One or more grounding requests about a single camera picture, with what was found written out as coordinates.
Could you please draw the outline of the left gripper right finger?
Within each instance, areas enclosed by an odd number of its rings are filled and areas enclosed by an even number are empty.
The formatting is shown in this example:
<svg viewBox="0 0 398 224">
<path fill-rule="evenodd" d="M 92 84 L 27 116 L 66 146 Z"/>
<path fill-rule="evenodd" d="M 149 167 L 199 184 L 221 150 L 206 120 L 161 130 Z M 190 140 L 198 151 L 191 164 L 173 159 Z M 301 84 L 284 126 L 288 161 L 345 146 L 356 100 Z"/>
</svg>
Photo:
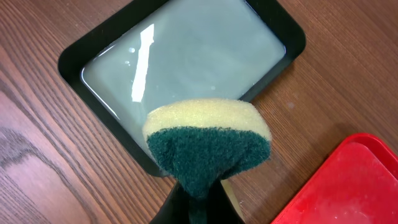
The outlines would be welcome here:
<svg viewBox="0 0 398 224">
<path fill-rule="evenodd" d="M 207 224 L 244 224 L 219 180 L 209 191 L 206 212 Z"/>
</svg>

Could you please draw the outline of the green yellow sponge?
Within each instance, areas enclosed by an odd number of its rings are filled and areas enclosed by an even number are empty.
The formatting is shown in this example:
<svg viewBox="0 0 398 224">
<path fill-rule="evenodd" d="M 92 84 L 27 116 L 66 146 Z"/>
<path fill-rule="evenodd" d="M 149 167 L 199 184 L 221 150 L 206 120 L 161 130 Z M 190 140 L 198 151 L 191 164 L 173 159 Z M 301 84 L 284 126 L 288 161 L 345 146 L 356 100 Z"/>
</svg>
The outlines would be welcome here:
<svg viewBox="0 0 398 224">
<path fill-rule="evenodd" d="M 216 180 L 252 169 L 271 154 L 268 125 L 252 104 L 240 100 L 162 106 L 147 115 L 142 132 L 157 165 L 198 200 Z"/>
</svg>

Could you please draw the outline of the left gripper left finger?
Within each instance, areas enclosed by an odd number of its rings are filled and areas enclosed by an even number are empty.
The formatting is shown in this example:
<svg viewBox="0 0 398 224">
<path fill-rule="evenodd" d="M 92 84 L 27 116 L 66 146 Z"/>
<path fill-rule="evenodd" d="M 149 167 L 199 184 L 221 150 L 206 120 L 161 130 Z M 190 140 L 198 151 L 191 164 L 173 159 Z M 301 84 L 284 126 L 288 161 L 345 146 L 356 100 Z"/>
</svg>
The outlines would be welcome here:
<svg viewBox="0 0 398 224">
<path fill-rule="evenodd" d="M 189 224 L 189 194 L 176 182 L 163 206 L 149 224 Z"/>
</svg>

